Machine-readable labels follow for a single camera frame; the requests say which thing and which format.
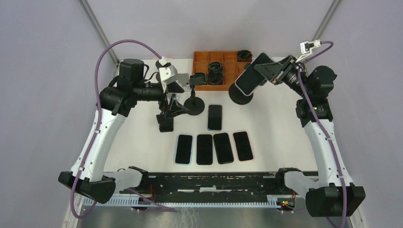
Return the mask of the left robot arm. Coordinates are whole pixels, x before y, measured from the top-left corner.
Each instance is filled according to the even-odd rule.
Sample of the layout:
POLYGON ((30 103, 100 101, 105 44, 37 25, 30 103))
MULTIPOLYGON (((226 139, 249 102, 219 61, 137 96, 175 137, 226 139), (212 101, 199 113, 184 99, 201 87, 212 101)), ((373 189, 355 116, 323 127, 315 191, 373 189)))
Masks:
POLYGON ((106 172, 104 167, 119 129, 138 102, 158 102, 160 113, 156 119, 162 133, 172 132, 174 117, 188 112, 176 99, 177 94, 184 92, 178 83, 177 69, 164 58, 155 65, 160 79, 152 83, 145 79, 149 66, 144 61, 125 59, 118 75, 100 92, 92 132, 75 164, 58 178, 73 193, 104 204, 127 188, 140 194, 149 189, 145 170, 132 166, 124 171, 106 172))

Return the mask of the black round phone stand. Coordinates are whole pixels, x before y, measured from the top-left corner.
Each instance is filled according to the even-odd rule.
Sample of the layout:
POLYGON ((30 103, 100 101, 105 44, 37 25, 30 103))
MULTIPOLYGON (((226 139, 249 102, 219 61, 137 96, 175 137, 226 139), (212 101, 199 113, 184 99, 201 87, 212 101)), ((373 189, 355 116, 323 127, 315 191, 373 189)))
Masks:
POLYGON ((200 115, 205 108, 204 101, 197 97, 195 94, 195 87, 206 85, 207 75, 203 72, 196 72, 189 78, 189 86, 191 89, 191 95, 184 102, 183 106, 187 109, 186 113, 192 116, 200 115))

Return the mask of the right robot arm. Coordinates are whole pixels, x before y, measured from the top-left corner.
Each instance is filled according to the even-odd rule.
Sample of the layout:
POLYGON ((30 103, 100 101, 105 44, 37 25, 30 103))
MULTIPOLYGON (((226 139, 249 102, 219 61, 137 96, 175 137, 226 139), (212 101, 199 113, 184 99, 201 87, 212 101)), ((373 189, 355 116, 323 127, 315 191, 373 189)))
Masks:
POLYGON ((274 186, 286 194, 293 190, 303 197, 312 217, 349 217, 365 199, 365 190, 354 184, 342 160, 334 135, 333 115, 328 94, 334 88, 336 73, 318 66, 310 74, 299 70, 295 57, 275 61, 261 53, 253 62, 254 71, 274 85, 286 84, 301 99, 296 113, 307 134, 317 164, 318 181, 297 168, 279 169, 274 186))

